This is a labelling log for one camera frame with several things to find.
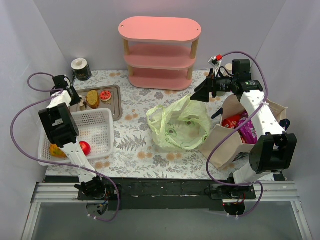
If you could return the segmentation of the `green plastic grocery bag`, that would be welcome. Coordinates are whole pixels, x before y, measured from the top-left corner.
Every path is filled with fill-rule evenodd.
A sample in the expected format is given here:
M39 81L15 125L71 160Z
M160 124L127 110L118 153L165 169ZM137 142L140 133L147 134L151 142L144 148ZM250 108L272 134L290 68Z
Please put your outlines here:
M157 105L146 113L154 143L166 150L194 150L211 132L211 119L203 102L186 95L169 106Z

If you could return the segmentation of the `red snack package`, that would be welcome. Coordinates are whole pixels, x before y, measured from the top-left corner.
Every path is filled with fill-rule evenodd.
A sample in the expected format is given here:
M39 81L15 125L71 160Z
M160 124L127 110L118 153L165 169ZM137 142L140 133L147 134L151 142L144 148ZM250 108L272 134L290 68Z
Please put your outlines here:
M242 118L242 116L240 114L236 114L234 116L231 116L225 120L222 121L221 125L224 128L228 128L228 129L236 129L239 120Z

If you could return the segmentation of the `purple snack package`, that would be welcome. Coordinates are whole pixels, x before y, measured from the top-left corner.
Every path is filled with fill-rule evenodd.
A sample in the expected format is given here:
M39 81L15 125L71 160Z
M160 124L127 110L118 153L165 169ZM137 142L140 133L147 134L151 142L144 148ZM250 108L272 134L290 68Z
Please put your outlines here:
M244 111L241 114L241 119L238 121L237 126L242 125L248 119L248 117L249 117L249 114L246 111ZM251 120L248 121L246 124L244 124L238 130L238 132L243 138L243 141L245 144L255 145L257 143L258 141L257 133Z

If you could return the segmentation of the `beige canvas tote bag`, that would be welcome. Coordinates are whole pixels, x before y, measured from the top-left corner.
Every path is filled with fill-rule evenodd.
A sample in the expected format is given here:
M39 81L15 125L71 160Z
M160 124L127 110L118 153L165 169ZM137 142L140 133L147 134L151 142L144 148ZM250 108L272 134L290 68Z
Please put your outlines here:
M205 158L209 157L218 143L248 118L248 113L234 95L224 101L221 115L221 120L199 148ZM210 163L220 171L235 161L240 153L248 154L257 141L255 127L249 121L214 152Z

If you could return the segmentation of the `red frosted toy donut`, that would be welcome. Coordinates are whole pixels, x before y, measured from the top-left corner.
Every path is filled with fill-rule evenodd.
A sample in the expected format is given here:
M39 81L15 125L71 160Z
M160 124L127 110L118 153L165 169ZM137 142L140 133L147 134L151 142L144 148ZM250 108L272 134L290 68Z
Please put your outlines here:
M112 93L109 90L103 90L99 94L99 98L103 102L107 102L112 98Z

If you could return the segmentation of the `yellow toy madeleine cake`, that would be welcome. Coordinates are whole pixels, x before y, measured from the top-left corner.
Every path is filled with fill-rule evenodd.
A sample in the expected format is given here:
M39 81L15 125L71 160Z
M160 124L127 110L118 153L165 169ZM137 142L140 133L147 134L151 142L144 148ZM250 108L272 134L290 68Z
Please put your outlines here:
M91 90L86 95L86 103L92 109L97 109L100 105L100 97L96 90Z

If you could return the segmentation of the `red toy apple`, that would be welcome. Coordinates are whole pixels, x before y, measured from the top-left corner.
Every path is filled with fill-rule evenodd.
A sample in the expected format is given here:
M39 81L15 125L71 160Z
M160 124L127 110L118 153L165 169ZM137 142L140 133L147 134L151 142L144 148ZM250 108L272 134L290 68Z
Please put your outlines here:
M80 141L79 145L85 156L88 156L91 153L91 146L87 142Z

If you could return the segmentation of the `toy pineapple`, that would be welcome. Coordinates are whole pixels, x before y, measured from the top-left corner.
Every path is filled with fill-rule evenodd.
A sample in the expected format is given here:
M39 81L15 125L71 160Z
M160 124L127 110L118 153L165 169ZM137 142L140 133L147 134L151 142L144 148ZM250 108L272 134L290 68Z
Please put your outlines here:
M67 158L67 155L56 145L50 144L49 153L51 156L59 159Z

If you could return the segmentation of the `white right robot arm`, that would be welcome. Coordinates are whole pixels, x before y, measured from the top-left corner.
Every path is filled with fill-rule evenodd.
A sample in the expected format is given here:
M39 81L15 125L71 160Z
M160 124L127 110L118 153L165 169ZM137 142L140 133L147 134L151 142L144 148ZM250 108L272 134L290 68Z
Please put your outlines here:
M232 174L234 181L226 186L227 195L237 199L245 192L245 185L256 182L269 172L290 167L297 138L295 134L287 133L276 120L267 103L267 85L252 80L250 60L234 59L231 76L219 75L219 68L212 68L190 99L207 103L218 92L231 92L237 97L257 135L249 162Z

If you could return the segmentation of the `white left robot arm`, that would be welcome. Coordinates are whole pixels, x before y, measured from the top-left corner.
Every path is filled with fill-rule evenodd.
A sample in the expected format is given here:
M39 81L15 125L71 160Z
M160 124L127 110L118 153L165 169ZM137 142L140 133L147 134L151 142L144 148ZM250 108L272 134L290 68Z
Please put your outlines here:
M65 75L54 76L54 88L50 95L52 100L46 109L39 111L44 131L51 144L62 150L72 165L77 166L80 184L75 188L85 196L101 200L106 196L106 187L96 170L90 165L77 140L79 129L71 115L70 106L81 102L75 88Z

